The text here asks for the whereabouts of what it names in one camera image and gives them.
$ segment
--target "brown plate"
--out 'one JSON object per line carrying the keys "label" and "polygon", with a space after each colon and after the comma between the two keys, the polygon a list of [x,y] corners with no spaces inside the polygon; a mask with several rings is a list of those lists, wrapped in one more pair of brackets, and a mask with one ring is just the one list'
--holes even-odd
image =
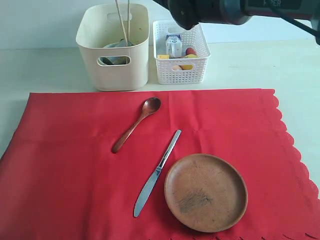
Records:
{"label": "brown plate", "polygon": [[191,229],[216,233],[235,225],[245,214],[248,192],[237,170],[208,154],[177,161],[164,183],[164,195],[173,215]]}

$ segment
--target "butter knife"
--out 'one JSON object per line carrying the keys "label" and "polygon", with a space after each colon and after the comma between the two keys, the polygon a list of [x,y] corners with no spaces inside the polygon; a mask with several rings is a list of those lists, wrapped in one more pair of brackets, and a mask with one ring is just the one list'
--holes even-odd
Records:
{"label": "butter knife", "polygon": [[144,208],[152,190],[154,189],[154,186],[159,178],[159,175],[160,175],[162,169],[164,168],[164,165],[165,165],[170,153],[172,152],[172,150],[174,149],[174,147],[176,145],[176,142],[177,142],[180,134],[181,134],[181,130],[177,130],[175,132],[175,134],[170,142],[170,145],[167,148],[167,150],[165,151],[159,165],[155,168],[154,172],[149,177],[148,181],[146,182],[143,189],[141,190],[139,197],[138,197],[138,199],[135,203],[135,206],[134,206],[133,216],[135,218],[137,218],[139,216],[141,210]]}

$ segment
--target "white wire basket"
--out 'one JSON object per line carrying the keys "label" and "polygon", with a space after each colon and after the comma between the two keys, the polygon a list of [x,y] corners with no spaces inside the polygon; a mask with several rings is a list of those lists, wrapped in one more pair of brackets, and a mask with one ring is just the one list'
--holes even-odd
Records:
{"label": "white wire basket", "polygon": [[[193,48],[198,58],[159,59],[166,54],[168,34],[180,34],[182,51]],[[210,50],[200,24],[191,30],[179,27],[173,20],[161,20],[153,23],[153,54],[156,62],[158,81],[163,85],[199,84],[204,80]],[[173,70],[176,66],[189,65],[190,70]]]}

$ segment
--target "plate rim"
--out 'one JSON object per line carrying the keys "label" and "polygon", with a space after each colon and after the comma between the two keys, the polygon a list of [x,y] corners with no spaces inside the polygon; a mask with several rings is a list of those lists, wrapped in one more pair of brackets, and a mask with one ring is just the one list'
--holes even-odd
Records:
{"label": "plate rim", "polygon": [[[190,158],[192,156],[206,156],[206,157],[211,157],[211,158],[215,158],[215,159],[218,159],[219,161],[222,161],[223,163],[227,164],[230,168],[232,168],[235,173],[240,177],[241,179],[241,183],[244,187],[244,192],[245,192],[245,203],[244,203],[244,207],[241,211],[241,214],[239,214],[239,216],[232,222],[230,223],[229,225],[225,226],[225,227],[222,227],[221,229],[218,229],[218,230],[215,230],[215,231],[202,231],[202,230],[198,230],[198,229],[195,229],[191,226],[189,226],[188,224],[182,222],[174,213],[173,213],[173,210],[172,208],[169,206],[168,204],[168,198],[167,198],[167,194],[166,194],[166,190],[167,190],[167,184],[168,184],[168,178],[169,176],[172,174],[172,171],[173,169],[175,168],[176,165],[180,164],[180,162],[184,161],[186,158]],[[169,169],[169,171],[167,172],[166,176],[165,176],[165,180],[164,180],[164,198],[165,198],[165,202],[166,202],[166,205],[168,206],[170,212],[172,213],[172,215],[180,222],[182,223],[183,225],[187,226],[188,228],[190,229],[193,229],[195,231],[198,231],[198,232],[202,232],[202,233],[218,233],[218,232],[222,232],[224,230],[227,230],[227,229],[230,229],[232,228],[234,225],[236,225],[241,219],[242,217],[245,215],[246,211],[247,211],[247,207],[248,207],[248,199],[249,199],[249,195],[248,195],[248,189],[247,189],[247,185],[246,185],[246,182],[245,180],[243,179],[243,177],[241,176],[241,174],[239,173],[239,171],[234,167],[232,166],[230,163],[228,163],[227,161],[223,160],[222,158],[218,157],[218,156],[215,156],[215,155],[212,155],[212,154],[207,154],[207,153],[194,153],[194,154],[189,154],[189,155],[186,155],[182,158],[180,158],[178,161],[176,161]]]}

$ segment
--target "spoon handle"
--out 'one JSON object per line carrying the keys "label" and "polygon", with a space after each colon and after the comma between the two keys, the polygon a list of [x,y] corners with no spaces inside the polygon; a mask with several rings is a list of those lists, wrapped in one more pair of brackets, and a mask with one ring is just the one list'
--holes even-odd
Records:
{"label": "spoon handle", "polygon": [[119,138],[119,140],[113,145],[111,152],[116,154],[120,148],[123,146],[123,144],[126,142],[128,137],[132,134],[132,132],[135,130],[135,128],[138,126],[138,124],[146,118],[145,114],[142,114],[139,119]]}

